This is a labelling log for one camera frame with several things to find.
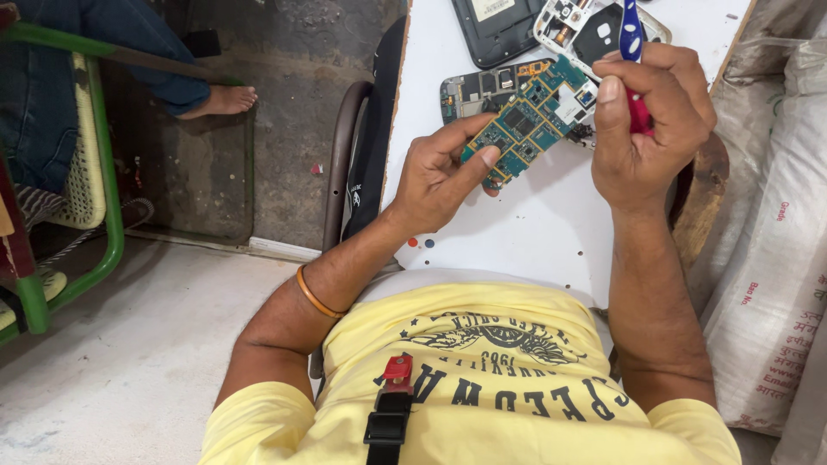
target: orange bangle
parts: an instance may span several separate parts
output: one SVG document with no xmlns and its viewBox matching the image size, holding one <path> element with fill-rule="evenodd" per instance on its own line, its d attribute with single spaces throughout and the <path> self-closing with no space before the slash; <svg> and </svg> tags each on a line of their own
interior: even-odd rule
<svg viewBox="0 0 827 465">
<path fill-rule="evenodd" d="M 313 304 L 314 307 L 318 309 L 318 311 L 322 312 L 323 314 L 332 317 L 332 318 L 341 318 L 347 314 L 347 312 L 334 312 L 333 310 L 329 309 L 325 304 L 323 304 L 319 299 L 313 295 L 313 292 L 310 292 L 308 288 L 308 284 L 304 282 L 304 268 L 307 265 L 302 265 L 296 271 L 296 281 L 299 282 L 299 288 L 301 288 L 302 292 L 304 292 L 304 296 L 310 300 L 310 303 Z"/>
</svg>

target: fingernail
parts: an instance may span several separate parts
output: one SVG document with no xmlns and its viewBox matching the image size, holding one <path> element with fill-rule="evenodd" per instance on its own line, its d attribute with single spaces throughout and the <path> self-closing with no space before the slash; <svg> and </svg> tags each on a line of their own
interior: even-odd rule
<svg viewBox="0 0 827 465">
<path fill-rule="evenodd" d="M 496 146 L 487 146 L 483 148 L 480 152 L 482 152 L 480 153 L 482 160 L 485 162 L 486 165 L 488 165 L 489 168 L 491 166 L 494 166 L 494 163 L 496 163 L 497 160 L 500 159 L 500 149 L 498 149 Z"/>
<path fill-rule="evenodd" d="M 603 55 L 603 58 L 599 61 L 618 61 L 622 59 L 623 57 L 620 56 L 620 50 L 615 50 Z"/>
<path fill-rule="evenodd" d="M 600 88 L 597 89 L 598 103 L 608 103 L 615 100 L 621 92 L 620 78 L 617 76 L 606 76 L 603 82 L 600 83 Z"/>
</svg>

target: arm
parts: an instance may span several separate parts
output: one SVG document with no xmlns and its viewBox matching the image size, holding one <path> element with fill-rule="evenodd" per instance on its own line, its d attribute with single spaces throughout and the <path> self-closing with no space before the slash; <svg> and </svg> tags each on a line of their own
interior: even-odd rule
<svg viewBox="0 0 827 465">
<path fill-rule="evenodd" d="M 624 388 L 646 412 L 673 399 L 716 407 L 710 359 L 664 213 L 669 184 L 715 127 L 705 76 L 695 52 L 663 44 L 646 44 L 642 64 L 607 58 L 594 68 L 605 79 L 592 174 L 614 221 L 609 329 Z M 653 137 L 629 135 L 624 84 L 643 94 Z"/>
<path fill-rule="evenodd" d="M 500 156 L 491 147 L 461 167 L 456 158 L 467 138 L 491 116 L 463 118 L 413 141 L 394 201 L 357 235 L 305 267 L 305 282 L 317 299 L 337 312 L 349 309 L 405 241 L 437 231 L 453 218 L 462 200 Z M 295 276 L 284 282 L 236 340 L 215 406 L 240 389 L 264 381 L 295 386 L 312 401 L 308 355 L 335 323 L 336 319 L 310 303 Z"/>
</svg>

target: white floor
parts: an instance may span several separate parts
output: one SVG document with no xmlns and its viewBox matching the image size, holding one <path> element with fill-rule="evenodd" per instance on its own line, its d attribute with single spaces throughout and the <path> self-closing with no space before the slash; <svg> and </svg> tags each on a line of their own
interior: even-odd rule
<svg viewBox="0 0 827 465">
<path fill-rule="evenodd" d="M 196 463 L 232 343 L 296 267 L 127 239 L 47 334 L 0 348 L 0 463 Z"/>
</svg>

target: yellow t-shirt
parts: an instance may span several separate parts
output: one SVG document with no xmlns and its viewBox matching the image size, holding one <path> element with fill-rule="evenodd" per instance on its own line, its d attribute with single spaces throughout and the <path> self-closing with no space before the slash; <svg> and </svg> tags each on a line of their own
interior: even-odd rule
<svg viewBox="0 0 827 465">
<path fill-rule="evenodd" d="M 279 382 L 213 412 L 203 465 L 365 463 L 388 359 L 413 356 L 399 463 L 741 463 L 718 412 L 672 400 L 648 415 L 608 377 L 589 311 L 518 283 L 431 285 L 356 304 L 324 343 L 317 408 Z"/>
</svg>

